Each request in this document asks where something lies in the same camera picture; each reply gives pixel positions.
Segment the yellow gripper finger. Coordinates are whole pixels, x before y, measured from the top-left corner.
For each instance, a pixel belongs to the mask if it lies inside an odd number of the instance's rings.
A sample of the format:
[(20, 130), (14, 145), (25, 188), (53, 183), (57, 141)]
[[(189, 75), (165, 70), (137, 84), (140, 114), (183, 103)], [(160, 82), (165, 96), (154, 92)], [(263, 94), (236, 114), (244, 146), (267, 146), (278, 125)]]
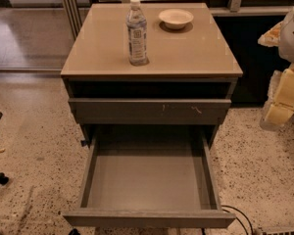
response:
[(294, 70), (276, 70), (269, 82), (260, 127), (276, 131), (294, 115)]

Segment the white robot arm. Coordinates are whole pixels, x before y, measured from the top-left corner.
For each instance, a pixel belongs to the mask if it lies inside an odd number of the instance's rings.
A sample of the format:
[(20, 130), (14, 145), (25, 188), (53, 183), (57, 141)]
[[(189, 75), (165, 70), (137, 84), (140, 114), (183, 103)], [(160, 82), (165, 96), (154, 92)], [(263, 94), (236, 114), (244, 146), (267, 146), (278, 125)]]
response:
[(282, 22), (258, 39), (258, 43), (277, 47), (279, 57), (290, 63), (286, 70), (273, 72), (260, 121), (262, 129), (276, 131), (294, 115), (294, 6)]

